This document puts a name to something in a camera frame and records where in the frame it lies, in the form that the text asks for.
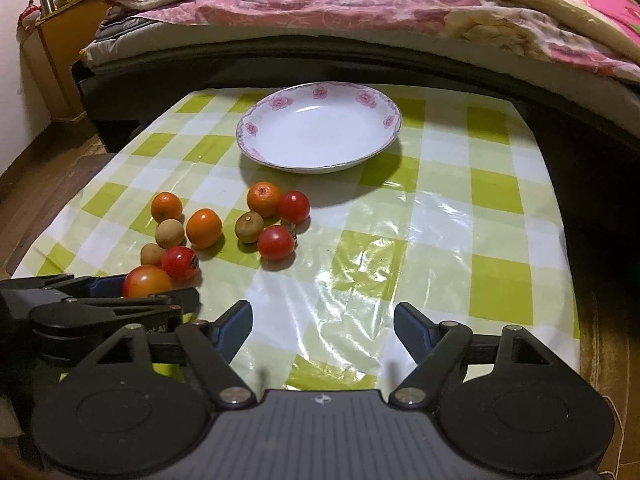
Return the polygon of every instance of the floral bowl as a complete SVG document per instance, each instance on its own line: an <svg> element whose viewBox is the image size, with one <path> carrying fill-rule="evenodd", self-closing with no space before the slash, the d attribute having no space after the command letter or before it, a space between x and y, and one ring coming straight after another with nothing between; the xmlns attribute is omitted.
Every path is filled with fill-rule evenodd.
<svg viewBox="0 0 640 480"><path fill-rule="evenodd" d="M251 160L291 173L346 170L391 146L398 106L353 83L308 83L279 90L242 116L236 141Z"/></svg>

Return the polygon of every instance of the cable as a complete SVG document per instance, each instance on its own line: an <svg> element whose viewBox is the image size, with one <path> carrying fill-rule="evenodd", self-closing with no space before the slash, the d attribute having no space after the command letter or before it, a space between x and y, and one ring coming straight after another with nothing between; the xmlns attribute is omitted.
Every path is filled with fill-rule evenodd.
<svg viewBox="0 0 640 480"><path fill-rule="evenodd" d="M611 397L602 396L602 398L605 399L609 403L609 406L613 410L613 413L616 414L616 420L618 421L618 424L620 425L620 432L622 434L622 438L620 439L620 446L618 447L618 459L616 460L616 472L614 473L613 471L601 471L599 473L599 475L600 476L610 475L613 478L613 480L618 480L618 474L620 473L620 458L622 456L622 446L625 443L625 428L622 426L622 419L620 418L620 414L618 413L618 409L616 408L616 405L613 403L613 400L611 400Z"/></svg>

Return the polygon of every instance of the red tomato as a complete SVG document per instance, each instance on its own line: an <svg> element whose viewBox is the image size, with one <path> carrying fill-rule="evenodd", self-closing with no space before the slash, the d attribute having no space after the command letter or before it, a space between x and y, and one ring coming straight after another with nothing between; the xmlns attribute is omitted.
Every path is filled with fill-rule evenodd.
<svg viewBox="0 0 640 480"><path fill-rule="evenodd" d="M293 236L281 225L267 227L258 238L258 251L265 260L281 260L293 252L293 247Z"/></svg>
<svg viewBox="0 0 640 480"><path fill-rule="evenodd" d="M175 283L187 283L200 272L196 253L188 247L172 247L160 257L160 266Z"/></svg>
<svg viewBox="0 0 640 480"><path fill-rule="evenodd" d="M122 284L122 295L125 298L146 298L149 294L158 294L171 290L171 278L153 265L142 265L133 269Z"/></svg>
<svg viewBox="0 0 640 480"><path fill-rule="evenodd" d="M309 199L299 191L285 193L278 204L280 218L291 224L299 224L305 221L309 216L310 210Z"/></svg>

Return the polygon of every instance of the white wall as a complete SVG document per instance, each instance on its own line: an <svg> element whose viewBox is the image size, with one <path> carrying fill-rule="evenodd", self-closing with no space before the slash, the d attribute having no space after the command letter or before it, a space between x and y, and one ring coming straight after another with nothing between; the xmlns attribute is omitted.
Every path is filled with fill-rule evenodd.
<svg viewBox="0 0 640 480"><path fill-rule="evenodd" d="M18 16L28 3L0 0L0 173L50 123L49 111L15 38Z"/></svg>

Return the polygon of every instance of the screw head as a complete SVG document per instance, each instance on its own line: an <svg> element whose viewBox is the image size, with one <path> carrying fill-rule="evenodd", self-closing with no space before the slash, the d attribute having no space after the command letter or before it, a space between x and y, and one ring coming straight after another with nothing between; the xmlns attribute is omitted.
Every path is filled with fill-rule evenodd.
<svg viewBox="0 0 640 480"><path fill-rule="evenodd" d="M420 388L401 388L394 393L394 396L398 402L408 406L420 404L427 398L427 394Z"/></svg>
<svg viewBox="0 0 640 480"><path fill-rule="evenodd" d="M242 386L232 386L220 392L220 399L227 404L241 404L251 399L251 392Z"/></svg>

